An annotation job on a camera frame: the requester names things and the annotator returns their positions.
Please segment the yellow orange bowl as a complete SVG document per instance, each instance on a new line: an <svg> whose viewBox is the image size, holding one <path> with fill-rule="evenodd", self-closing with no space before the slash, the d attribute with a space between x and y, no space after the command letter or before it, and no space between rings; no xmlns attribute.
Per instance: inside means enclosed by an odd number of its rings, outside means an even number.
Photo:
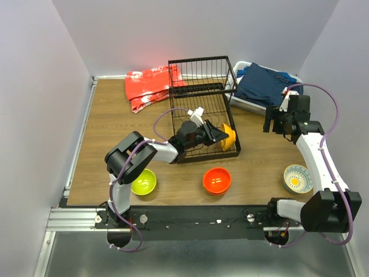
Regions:
<svg viewBox="0 0 369 277"><path fill-rule="evenodd" d="M235 144L236 132L226 123L222 123L221 131L228 135L227 138L221 140L221 149L223 152L228 151Z"/></svg>

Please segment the red orange bowl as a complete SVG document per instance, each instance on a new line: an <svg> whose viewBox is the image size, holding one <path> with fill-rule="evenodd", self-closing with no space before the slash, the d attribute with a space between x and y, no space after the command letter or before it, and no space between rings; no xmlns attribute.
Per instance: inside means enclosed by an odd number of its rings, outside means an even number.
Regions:
<svg viewBox="0 0 369 277"><path fill-rule="evenodd" d="M202 179L204 189L213 195L226 193L231 183L232 177L229 171L222 167L214 167L208 170Z"/></svg>

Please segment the black wire dish rack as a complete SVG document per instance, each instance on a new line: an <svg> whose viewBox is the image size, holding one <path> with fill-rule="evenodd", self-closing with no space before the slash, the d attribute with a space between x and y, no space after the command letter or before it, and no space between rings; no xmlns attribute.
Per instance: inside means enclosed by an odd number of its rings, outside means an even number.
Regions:
<svg viewBox="0 0 369 277"><path fill-rule="evenodd" d="M236 86L231 85L230 81L235 81L236 75L228 56L173 59L168 61L168 66L171 65L179 68L187 84L169 88L173 133L178 131L184 121L190 121L187 111L198 107L204 109L203 121L208 119L217 128L226 123L236 132L229 103L229 97L236 91ZM228 151L223 152L221 142L211 146L199 145L189 149L179 163L233 158L240 154L240 150L236 132L235 144Z"/></svg>

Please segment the green bowl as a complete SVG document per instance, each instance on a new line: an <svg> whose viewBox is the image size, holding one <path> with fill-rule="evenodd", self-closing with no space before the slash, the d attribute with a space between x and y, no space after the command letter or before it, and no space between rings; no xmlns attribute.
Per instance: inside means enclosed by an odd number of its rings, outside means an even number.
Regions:
<svg viewBox="0 0 369 277"><path fill-rule="evenodd" d="M154 191L157 184L157 178L153 171L144 169L131 185L131 191L137 196L145 196Z"/></svg>

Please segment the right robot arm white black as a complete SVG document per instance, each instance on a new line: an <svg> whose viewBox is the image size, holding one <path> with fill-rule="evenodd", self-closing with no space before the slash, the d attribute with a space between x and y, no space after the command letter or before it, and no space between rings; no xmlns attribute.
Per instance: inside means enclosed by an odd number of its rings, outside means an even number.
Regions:
<svg viewBox="0 0 369 277"><path fill-rule="evenodd" d="M314 195L306 203L272 198L265 219L272 226L292 219L307 232L348 233L353 230L362 198L342 180L328 151L322 125L310 119L310 97L296 91L283 95L280 106L267 107L263 131L290 137L310 173Z"/></svg>

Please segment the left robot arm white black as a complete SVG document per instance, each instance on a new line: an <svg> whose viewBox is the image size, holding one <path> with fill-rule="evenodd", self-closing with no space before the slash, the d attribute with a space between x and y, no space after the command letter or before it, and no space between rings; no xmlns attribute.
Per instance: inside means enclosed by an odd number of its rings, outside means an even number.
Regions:
<svg viewBox="0 0 369 277"><path fill-rule="evenodd" d="M131 185L151 161L179 163L186 157L189 149L199 145L211 146L219 142L226 145L226 140L231 138L231 134L226 124L217 128L209 120L201 124L185 121L165 142L150 140L137 131L131 132L104 158L110 175L108 221L116 228L121 228L125 224L133 225L127 217L127 211L130 209Z"/></svg>

